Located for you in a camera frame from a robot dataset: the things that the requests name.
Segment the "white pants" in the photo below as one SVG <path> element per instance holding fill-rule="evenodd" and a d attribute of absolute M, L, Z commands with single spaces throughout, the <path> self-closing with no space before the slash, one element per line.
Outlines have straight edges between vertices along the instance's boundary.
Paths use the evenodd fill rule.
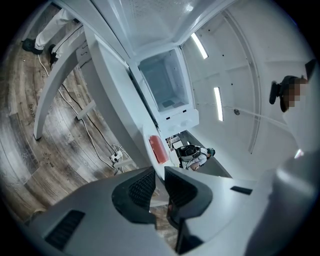
<path fill-rule="evenodd" d="M 35 48 L 43 50 L 45 45 L 55 36 L 56 33 L 67 23 L 71 22 L 74 17 L 64 9 L 61 9 L 45 26 L 44 30 L 39 33 L 35 39 Z M 79 23 L 75 29 L 70 31 L 64 38 L 53 48 L 52 52 L 56 53 L 56 58 L 59 59 L 65 49 L 82 33 L 84 26 Z"/>

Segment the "person's arm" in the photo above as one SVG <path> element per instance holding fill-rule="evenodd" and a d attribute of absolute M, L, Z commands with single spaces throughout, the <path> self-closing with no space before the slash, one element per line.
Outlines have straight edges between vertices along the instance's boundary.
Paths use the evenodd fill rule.
<path fill-rule="evenodd" d="M 199 169 L 199 166 L 200 166 L 200 162 L 195 162 L 193 164 L 190 165 L 190 168 L 193 170 L 193 171 L 196 171 Z"/>

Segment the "black shoe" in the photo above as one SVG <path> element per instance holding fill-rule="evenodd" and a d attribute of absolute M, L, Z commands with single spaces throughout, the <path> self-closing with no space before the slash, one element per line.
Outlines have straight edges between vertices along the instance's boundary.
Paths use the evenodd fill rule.
<path fill-rule="evenodd" d="M 35 48 L 36 39 L 25 39 L 22 43 L 22 49 L 24 49 L 27 52 L 32 52 L 36 55 L 42 54 L 43 50 L 38 50 Z"/>
<path fill-rule="evenodd" d="M 48 49 L 48 52 L 50 55 L 50 66 L 52 66 L 53 63 L 58 61 L 58 58 L 56 58 L 57 54 L 55 52 L 52 52 L 52 50 L 55 48 L 55 46 L 56 46 L 55 44 L 51 44 Z"/>

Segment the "wooden floor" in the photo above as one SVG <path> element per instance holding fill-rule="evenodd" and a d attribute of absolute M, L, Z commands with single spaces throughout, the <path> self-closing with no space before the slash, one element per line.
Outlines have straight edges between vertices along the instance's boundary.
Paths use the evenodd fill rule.
<path fill-rule="evenodd" d="M 43 26 L 57 12 L 52 7 L 44 17 Z M 67 25 L 65 33 L 75 24 Z M 22 49 L 21 35 L 17 34 L 7 49 L 0 70 L 0 182 L 2 197 L 18 220 L 25 221 L 36 210 L 47 209 L 82 185 L 114 175 L 115 170 L 97 157 L 82 121 L 76 119 L 72 108 L 57 94 L 47 115 L 43 135 L 35 140 L 33 135 L 38 100 L 47 75 L 38 56 Z M 50 70 L 45 51 L 40 56 Z M 84 108 L 90 101 L 79 68 L 75 68 L 64 85 Z M 79 112 L 66 90 L 63 96 Z M 89 113 L 107 141 L 120 145 L 97 110 Z M 96 148 L 106 162 L 113 151 L 97 129 L 84 118 Z M 130 165 L 124 170 L 137 167 Z M 158 232 L 173 247 L 177 231 L 166 220 L 166 207 L 155 207 Z"/>

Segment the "linear light fixture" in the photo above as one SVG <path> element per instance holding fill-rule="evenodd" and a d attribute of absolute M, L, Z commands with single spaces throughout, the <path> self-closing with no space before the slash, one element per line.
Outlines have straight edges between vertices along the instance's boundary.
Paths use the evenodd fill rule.
<path fill-rule="evenodd" d="M 216 101 L 216 107 L 218 109 L 218 118 L 220 121 L 224 120 L 224 114 L 222 112 L 222 102 L 221 102 L 221 96 L 220 96 L 220 88 L 214 87 L 214 94 L 215 94 L 215 101 Z"/>
<path fill-rule="evenodd" d="M 196 35 L 195 33 L 193 33 L 193 34 L 191 35 L 191 37 L 192 37 L 192 39 L 194 40 L 196 46 L 198 46 L 198 49 L 199 49 L 200 53 L 202 54 L 202 57 L 203 57 L 204 59 L 208 58 L 208 54 L 207 54 L 204 46 L 201 44 L 201 42 L 200 42 L 199 38 L 197 37 L 197 35 Z"/>
<path fill-rule="evenodd" d="M 298 149 L 298 151 L 296 152 L 294 158 L 298 158 L 298 157 L 301 157 L 303 156 L 305 153 L 301 150 L 301 149 Z"/>

